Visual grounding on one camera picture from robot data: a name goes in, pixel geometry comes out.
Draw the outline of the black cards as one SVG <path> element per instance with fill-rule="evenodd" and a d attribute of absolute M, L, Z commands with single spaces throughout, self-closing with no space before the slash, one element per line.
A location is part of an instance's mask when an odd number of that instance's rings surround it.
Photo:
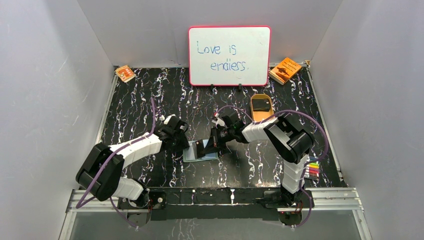
<path fill-rule="evenodd" d="M 255 98 L 251 100 L 251 106 L 254 112 L 269 112 L 272 104 L 267 98 Z"/>

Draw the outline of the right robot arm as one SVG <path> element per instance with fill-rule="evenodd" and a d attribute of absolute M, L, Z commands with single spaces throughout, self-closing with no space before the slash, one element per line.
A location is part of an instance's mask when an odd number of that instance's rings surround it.
<path fill-rule="evenodd" d="M 295 207 L 302 199 L 300 189 L 304 185 L 307 155 L 314 144 L 313 136 L 296 123 L 294 116 L 284 113 L 261 123 L 245 123 L 236 113 L 215 117 L 207 143 L 198 140 L 192 144 L 194 156 L 225 149 L 226 143 L 237 141 L 248 144 L 255 141 L 270 141 L 283 160 L 282 202 Z"/>

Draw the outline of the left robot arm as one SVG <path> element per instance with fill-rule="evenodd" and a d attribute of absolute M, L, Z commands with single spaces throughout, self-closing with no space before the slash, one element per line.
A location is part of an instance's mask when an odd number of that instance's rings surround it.
<path fill-rule="evenodd" d="M 189 125 L 174 115 L 154 125 L 142 136 L 115 145 L 96 144 L 76 174 L 76 182 L 97 200 L 125 198 L 137 208 L 149 203 L 149 189 L 136 179 L 122 177 L 124 168 L 163 151 L 181 152 L 189 147 Z"/>

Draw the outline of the green card holder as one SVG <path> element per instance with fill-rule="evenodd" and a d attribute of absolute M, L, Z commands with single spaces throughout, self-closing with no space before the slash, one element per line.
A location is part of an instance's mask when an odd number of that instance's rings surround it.
<path fill-rule="evenodd" d="M 212 161 L 218 160 L 219 154 L 217 152 L 212 152 L 208 154 L 203 154 L 201 151 L 203 147 L 208 143 L 207 139 L 200 140 L 200 146 L 198 141 L 189 141 L 189 148 L 183 150 L 182 160 L 184 163 L 192 162 L 202 162 L 202 161 Z"/>

